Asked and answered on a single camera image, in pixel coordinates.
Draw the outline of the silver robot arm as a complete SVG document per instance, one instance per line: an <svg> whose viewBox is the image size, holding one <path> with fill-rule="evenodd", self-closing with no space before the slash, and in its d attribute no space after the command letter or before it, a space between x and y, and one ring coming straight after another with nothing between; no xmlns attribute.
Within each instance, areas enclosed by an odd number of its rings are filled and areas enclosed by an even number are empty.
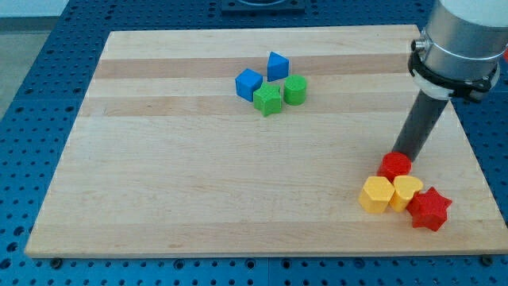
<svg viewBox="0 0 508 286"><path fill-rule="evenodd" d="M437 0L408 69L432 99L479 102L498 82L506 48L507 0Z"/></svg>

